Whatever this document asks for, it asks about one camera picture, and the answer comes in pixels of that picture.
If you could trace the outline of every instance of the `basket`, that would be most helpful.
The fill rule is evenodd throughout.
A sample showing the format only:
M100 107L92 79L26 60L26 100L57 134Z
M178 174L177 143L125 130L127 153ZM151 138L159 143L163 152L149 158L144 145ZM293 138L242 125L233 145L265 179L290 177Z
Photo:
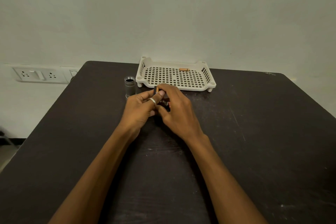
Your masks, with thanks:
M151 58L141 57L135 80L138 87L145 84L149 88L167 83L180 90L211 92L216 87L216 82L205 61L195 64L169 63L154 62Z

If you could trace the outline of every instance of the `table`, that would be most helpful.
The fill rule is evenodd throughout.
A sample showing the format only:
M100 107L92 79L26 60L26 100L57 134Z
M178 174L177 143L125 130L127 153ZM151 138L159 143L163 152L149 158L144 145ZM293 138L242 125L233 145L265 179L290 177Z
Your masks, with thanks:
M83 65L0 174L0 223L48 222L117 126L137 66ZM211 72L211 93L183 93L269 223L334 223L336 119L283 74ZM100 218L140 222L216 222L190 150L159 117L127 150Z

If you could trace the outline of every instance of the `white switch plate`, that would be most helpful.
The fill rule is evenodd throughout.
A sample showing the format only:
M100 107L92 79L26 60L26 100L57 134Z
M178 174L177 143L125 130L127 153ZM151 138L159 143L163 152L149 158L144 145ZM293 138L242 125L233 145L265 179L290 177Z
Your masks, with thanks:
M60 67L11 65L14 79L18 82L68 84Z
M77 74L80 67L61 67L63 74L68 83L70 83L71 79Z

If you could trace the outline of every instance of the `silver ring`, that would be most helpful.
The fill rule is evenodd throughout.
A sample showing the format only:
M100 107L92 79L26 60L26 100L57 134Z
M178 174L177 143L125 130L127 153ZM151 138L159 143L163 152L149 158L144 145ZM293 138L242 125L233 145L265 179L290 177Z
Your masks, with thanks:
M155 100L153 98L150 98L150 100L152 100L154 102L154 105L156 105L156 102L155 102Z

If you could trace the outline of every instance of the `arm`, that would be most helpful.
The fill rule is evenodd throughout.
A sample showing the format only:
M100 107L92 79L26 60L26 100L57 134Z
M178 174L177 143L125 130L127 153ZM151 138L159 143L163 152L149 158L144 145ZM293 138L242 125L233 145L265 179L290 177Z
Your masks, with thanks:
M164 91L153 96L159 103ZM148 101L153 90L130 96L120 124L92 161L78 183L63 201L49 224L98 223L105 197L129 144L138 136L154 103Z
M171 111L156 106L163 122L190 148L207 185L219 223L267 223L250 198L213 149L202 132L190 100L175 86L161 84L167 92Z

